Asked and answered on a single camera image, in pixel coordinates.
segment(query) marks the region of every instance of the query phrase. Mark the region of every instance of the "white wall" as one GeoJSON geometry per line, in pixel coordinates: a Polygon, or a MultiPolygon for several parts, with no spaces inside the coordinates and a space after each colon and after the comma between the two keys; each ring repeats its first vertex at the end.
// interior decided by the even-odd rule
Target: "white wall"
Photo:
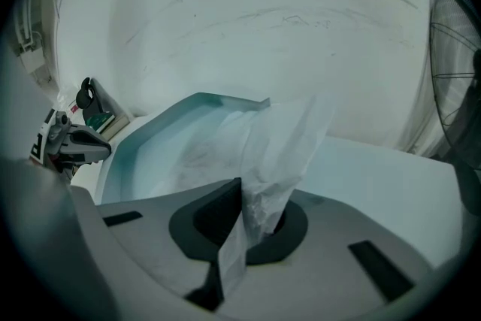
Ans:
{"type": "Polygon", "coordinates": [[[95,77],[134,115],[197,91],[276,102],[330,89],[338,97],[330,135],[402,147],[428,8],[429,0],[62,0],[60,83],[95,77]]]}

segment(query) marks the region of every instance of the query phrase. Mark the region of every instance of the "electric fan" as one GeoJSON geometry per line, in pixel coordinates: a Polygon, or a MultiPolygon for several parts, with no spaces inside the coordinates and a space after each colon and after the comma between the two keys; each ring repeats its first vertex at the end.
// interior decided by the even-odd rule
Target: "electric fan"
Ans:
{"type": "Polygon", "coordinates": [[[481,165],[481,21],[471,0],[433,0],[429,50],[446,139],[470,167],[481,165]]]}

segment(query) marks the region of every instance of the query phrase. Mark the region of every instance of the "plastic bag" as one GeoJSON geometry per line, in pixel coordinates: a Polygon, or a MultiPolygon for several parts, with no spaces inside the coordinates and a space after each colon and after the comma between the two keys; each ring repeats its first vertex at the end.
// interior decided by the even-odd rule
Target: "plastic bag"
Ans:
{"type": "Polygon", "coordinates": [[[333,115],[326,94],[232,113],[209,139],[186,152],[162,184],[176,192],[241,178],[242,213],[218,253],[224,295],[241,281],[247,250],[274,232],[333,115]]]}

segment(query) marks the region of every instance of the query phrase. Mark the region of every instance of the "white plastic bag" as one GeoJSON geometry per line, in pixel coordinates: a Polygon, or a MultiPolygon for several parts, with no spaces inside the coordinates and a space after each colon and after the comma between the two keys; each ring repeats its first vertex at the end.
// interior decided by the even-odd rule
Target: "white plastic bag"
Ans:
{"type": "Polygon", "coordinates": [[[209,139],[186,152],[163,189],[177,192],[240,177],[251,247],[274,231],[333,113],[326,94],[232,113],[209,139]]]}

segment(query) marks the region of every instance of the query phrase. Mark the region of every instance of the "fan grille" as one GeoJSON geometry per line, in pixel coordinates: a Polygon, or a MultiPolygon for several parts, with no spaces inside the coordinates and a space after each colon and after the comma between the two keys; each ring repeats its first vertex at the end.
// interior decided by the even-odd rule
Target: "fan grille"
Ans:
{"type": "Polygon", "coordinates": [[[479,26],[479,15],[471,0],[433,0],[430,56],[437,109],[448,142],[475,168],[479,165],[479,146],[472,144],[477,148],[467,154],[463,150],[467,144],[461,142],[477,110],[472,104],[467,110],[465,98],[476,82],[473,57],[481,49],[479,26]]]}

